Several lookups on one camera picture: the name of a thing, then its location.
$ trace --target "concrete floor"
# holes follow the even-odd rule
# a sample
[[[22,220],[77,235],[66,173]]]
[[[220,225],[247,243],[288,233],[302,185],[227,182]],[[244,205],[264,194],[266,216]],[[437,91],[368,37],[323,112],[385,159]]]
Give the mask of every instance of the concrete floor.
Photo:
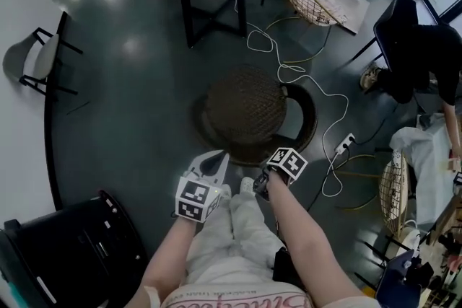
[[[186,46],[180,0],[54,0],[72,20],[66,39],[84,50],[83,56],[65,50],[61,56],[61,84],[79,91],[77,97],[60,94],[53,117],[53,146],[58,185],[65,205],[86,200],[104,188],[126,208],[147,252],[152,254],[173,220],[174,193],[178,177],[190,161],[207,149],[196,138],[190,124],[191,103],[233,66],[250,63],[276,75],[274,54],[248,50],[245,40],[227,33],[208,35],[192,50]],[[222,0],[193,0],[213,9]],[[275,19],[290,16],[285,0],[246,0],[248,21],[265,27]],[[368,0],[365,22],[354,36],[339,27],[332,30],[324,52],[305,68],[329,93],[349,97],[346,118],[326,137],[332,154],[338,143],[353,133],[359,141],[368,138],[396,103],[384,94],[364,95],[359,76],[378,52],[374,45],[353,63],[347,61],[372,38],[372,26],[392,0]],[[232,11],[225,17],[235,18]],[[302,59],[318,48],[324,29],[307,28],[301,21],[281,22],[271,29],[282,58]],[[256,37],[255,44],[265,47]],[[284,79],[293,79],[284,73]],[[309,206],[318,192],[328,162],[321,136],[341,117],[345,101],[324,97],[307,79],[300,83],[313,95],[318,107],[316,135],[304,151],[310,162],[291,188],[299,202]],[[432,97],[423,97],[426,102]],[[90,102],[84,107],[72,110]],[[380,133],[369,144],[352,146],[352,155],[372,153],[387,146],[391,135],[412,123],[414,102],[398,107]],[[300,111],[289,105],[284,133],[295,136]],[[384,164],[359,159],[349,169],[380,174]],[[255,170],[230,166],[227,181],[237,191],[239,177]],[[323,227],[343,269],[375,280],[379,274],[370,260],[375,258],[361,243],[383,244],[383,222],[377,199],[359,211],[342,211],[364,203],[378,193],[374,180],[343,177],[344,190],[336,198],[320,197],[310,214]],[[330,179],[326,191],[336,192]],[[274,229],[269,205],[261,203],[268,225]]]

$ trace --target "extension cord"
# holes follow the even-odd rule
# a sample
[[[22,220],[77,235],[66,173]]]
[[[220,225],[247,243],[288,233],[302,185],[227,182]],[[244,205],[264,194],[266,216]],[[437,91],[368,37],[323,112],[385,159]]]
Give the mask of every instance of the extension cord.
[[[351,145],[351,143],[354,142],[354,135],[352,133],[349,133],[346,135],[346,138],[335,148],[335,152],[338,155],[342,155],[345,150]]]

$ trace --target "hand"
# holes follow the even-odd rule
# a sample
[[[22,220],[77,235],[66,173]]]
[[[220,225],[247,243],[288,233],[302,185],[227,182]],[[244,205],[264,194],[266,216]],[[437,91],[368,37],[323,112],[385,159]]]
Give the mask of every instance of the hand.
[[[462,159],[462,148],[460,145],[453,147],[453,158]]]

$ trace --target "white sneaker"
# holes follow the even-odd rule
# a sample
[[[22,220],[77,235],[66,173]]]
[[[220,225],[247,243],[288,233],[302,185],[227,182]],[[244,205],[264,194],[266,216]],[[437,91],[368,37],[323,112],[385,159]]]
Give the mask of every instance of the white sneaker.
[[[361,79],[359,80],[361,89],[365,92],[370,90],[370,88],[377,82],[378,73],[380,71],[382,71],[382,69],[379,68],[375,62],[372,62],[361,75]]]
[[[232,197],[231,188],[229,185],[222,185],[222,198],[221,201],[230,201]]]
[[[240,182],[240,193],[250,193],[255,195],[253,191],[253,178],[244,177]]]

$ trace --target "person in black shirt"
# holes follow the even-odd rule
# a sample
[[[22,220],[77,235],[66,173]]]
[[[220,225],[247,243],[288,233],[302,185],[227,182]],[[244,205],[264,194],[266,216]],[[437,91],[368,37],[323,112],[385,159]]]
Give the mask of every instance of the person in black shirt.
[[[402,30],[388,53],[391,69],[381,69],[372,63],[362,74],[361,88],[365,91],[382,89],[398,103],[406,104],[414,89],[426,89],[430,72],[435,75],[443,100],[453,156],[462,158],[454,105],[462,69],[462,38],[449,25],[415,25]]]

